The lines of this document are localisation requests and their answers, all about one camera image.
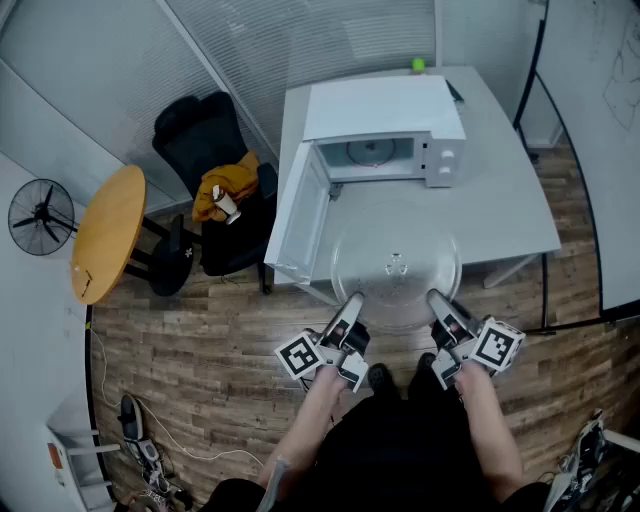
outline open microwave door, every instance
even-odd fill
[[[309,284],[329,206],[331,183],[312,142],[298,147],[273,225],[265,263]]]

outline round wooden table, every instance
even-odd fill
[[[80,302],[103,299],[123,272],[149,281],[159,295],[171,295],[184,284],[193,261],[191,242],[180,242],[178,233],[178,247],[172,250],[170,232],[144,217],[146,197],[142,170],[129,165],[116,171],[89,203],[71,256],[71,284]],[[135,248],[142,226],[162,238],[153,255]],[[129,265],[130,258],[149,270]]]

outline white cable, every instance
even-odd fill
[[[102,347],[102,357],[104,358],[104,374],[102,375],[102,385],[101,385],[101,390],[102,390],[102,399],[104,400],[104,402],[110,406],[110,407],[118,407],[120,405],[120,402],[118,402],[117,404],[112,404],[107,400],[107,396],[104,393],[104,382],[107,379],[107,353],[104,350],[104,343],[102,343],[102,340],[100,339],[100,336],[98,336],[96,334],[96,332],[91,328],[91,327],[87,327],[87,329],[89,329],[89,331],[91,331],[91,333],[93,333],[93,335],[96,337],[96,339],[98,340],[98,343],[100,343],[100,346]],[[184,446],[182,446],[180,443],[178,443],[178,441],[176,441],[173,436],[171,435],[171,433],[166,429],[166,427],[160,422],[160,420],[158,419],[158,417],[153,414],[153,411],[151,409],[149,409],[149,407],[147,407],[147,404],[145,404],[142,400],[140,400],[139,398],[136,398],[136,400],[138,401],[138,403],[140,405],[142,405],[142,407],[144,407],[147,412],[149,414],[151,414],[151,417],[156,420],[156,422],[158,423],[158,425],[160,425],[160,428],[162,428],[162,430],[165,431],[165,433],[169,436],[169,439],[171,439],[171,441],[173,442],[173,444],[175,444],[178,448],[180,448],[180,450],[182,450],[182,452],[191,457],[192,459],[196,459],[196,460],[207,460],[207,461],[211,461],[211,460],[216,460],[218,457],[222,457],[223,455],[231,455],[233,453],[244,453],[246,455],[248,455],[249,457],[251,457],[253,460],[255,460],[258,464],[260,464],[261,466],[264,467],[264,464],[260,461],[260,459],[258,459],[255,455],[249,453],[248,451],[245,450],[230,450],[228,452],[220,452],[218,455],[215,455],[213,457],[199,457],[198,455],[193,455],[192,453],[190,453]]]

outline black table base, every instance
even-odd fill
[[[147,266],[147,270],[134,265],[125,267],[127,274],[149,282],[156,295],[168,297],[182,288],[193,265],[192,240],[199,241],[198,235],[180,228],[180,236],[172,239],[171,232],[146,217],[142,226],[158,235],[161,240],[152,254],[133,249],[131,259]]]

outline white microwave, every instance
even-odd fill
[[[309,284],[333,183],[419,179],[427,187],[455,186],[464,142],[442,76],[310,86],[302,142],[278,197],[265,263]]]

